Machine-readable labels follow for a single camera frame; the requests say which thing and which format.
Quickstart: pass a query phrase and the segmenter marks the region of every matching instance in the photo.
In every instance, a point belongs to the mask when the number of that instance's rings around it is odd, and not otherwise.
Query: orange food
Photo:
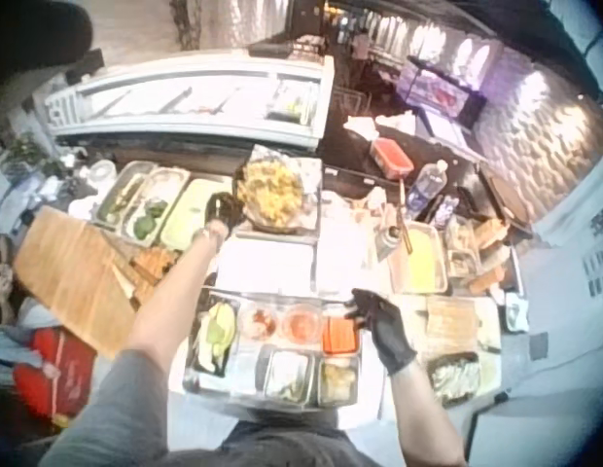
[[[318,341],[321,336],[319,314],[311,307],[294,307],[284,318],[283,332],[294,343],[307,344]]]
[[[323,351],[329,354],[354,353],[358,335],[351,319],[330,318],[323,330]]]

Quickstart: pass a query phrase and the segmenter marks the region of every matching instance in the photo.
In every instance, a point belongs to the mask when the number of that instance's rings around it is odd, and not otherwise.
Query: water bottle
[[[436,163],[427,163],[418,174],[408,193],[406,200],[406,219],[412,221],[427,206],[429,201],[435,198],[446,186],[446,169],[448,164],[440,159]]]

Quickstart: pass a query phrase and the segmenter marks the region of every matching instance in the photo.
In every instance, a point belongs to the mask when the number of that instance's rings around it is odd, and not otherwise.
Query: refrigerated display case
[[[182,54],[102,74],[45,104],[54,136],[196,133],[313,149],[323,137],[333,80],[331,56]]]

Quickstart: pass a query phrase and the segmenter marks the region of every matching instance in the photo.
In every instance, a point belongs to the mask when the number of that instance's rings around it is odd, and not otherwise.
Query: green vegetable
[[[146,203],[146,214],[154,219],[158,219],[163,215],[165,208],[167,207],[167,201],[149,201]]]
[[[135,238],[143,240],[157,227],[157,222],[151,216],[142,216],[135,221],[133,233]]]

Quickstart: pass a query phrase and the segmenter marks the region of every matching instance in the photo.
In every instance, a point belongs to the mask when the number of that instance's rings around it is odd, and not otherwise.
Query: hand
[[[205,221],[221,221],[229,229],[241,223],[243,219],[243,204],[230,193],[216,193],[206,203]]]
[[[357,309],[347,317],[355,319],[359,327],[371,330],[379,360],[388,375],[394,375],[416,358],[416,351],[406,338],[399,308],[368,290],[353,289],[351,293]]]

